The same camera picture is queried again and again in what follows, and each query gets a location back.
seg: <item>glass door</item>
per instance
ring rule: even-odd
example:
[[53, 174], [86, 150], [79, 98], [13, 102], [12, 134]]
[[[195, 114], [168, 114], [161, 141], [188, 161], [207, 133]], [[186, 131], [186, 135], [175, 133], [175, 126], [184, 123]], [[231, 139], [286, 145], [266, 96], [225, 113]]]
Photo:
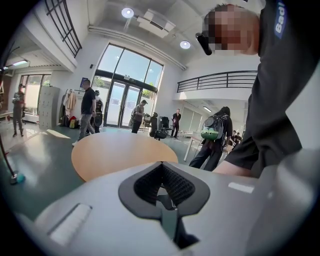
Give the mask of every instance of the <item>glass door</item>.
[[106, 104], [106, 126], [128, 128], [132, 110], [138, 104], [141, 89], [114, 80]]

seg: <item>black chair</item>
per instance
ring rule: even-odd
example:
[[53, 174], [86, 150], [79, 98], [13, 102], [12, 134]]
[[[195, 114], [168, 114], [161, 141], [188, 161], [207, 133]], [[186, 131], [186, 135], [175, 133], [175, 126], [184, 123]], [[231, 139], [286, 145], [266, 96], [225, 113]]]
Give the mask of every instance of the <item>black chair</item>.
[[150, 119], [151, 123], [151, 131], [149, 133], [150, 137], [155, 138], [156, 140], [160, 141], [160, 139], [165, 139], [167, 135], [164, 132], [161, 132], [160, 130], [157, 130], [157, 123], [158, 123], [158, 114], [155, 112], [153, 113], [153, 116]]
[[169, 135], [168, 131], [171, 131], [172, 128], [169, 128], [169, 118], [168, 117], [166, 117], [166, 116], [160, 117], [159, 130], [162, 130], [166, 135]]

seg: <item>black metal railing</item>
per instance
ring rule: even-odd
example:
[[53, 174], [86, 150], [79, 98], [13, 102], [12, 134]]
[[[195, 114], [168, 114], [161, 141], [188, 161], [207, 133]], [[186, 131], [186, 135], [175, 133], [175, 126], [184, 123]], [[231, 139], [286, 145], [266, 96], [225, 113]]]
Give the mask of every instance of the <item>black metal railing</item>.
[[44, 0], [47, 16], [50, 16], [61, 39], [76, 57], [82, 49], [74, 25], [72, 24], [66, 0]]
[[255, 70], [229, 71], [208, 74], [178, 82], [177, 93], [215, 89], [215, 88], [252, 88], [257, 76]]

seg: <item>desk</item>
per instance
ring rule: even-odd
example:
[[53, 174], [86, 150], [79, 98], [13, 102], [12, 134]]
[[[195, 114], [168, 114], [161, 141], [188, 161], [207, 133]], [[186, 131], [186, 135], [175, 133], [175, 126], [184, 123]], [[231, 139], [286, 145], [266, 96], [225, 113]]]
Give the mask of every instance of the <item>desk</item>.
[[152, 137], [125, 131], [100, 132], [80, 140], [71, 161], [84, 181], [127, 168], [167, 161], [178, 163], [175, 152]]

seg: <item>gray cabinet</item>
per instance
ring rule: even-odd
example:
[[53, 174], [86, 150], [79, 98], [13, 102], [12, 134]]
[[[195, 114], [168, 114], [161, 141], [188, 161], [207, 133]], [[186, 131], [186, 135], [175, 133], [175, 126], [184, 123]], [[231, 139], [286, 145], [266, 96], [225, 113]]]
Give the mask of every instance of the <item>gray cabinet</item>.
[[51, 129], [57, 125], [59, 92], [57, 87], [41, 86], [38, 111], [41, 129]]

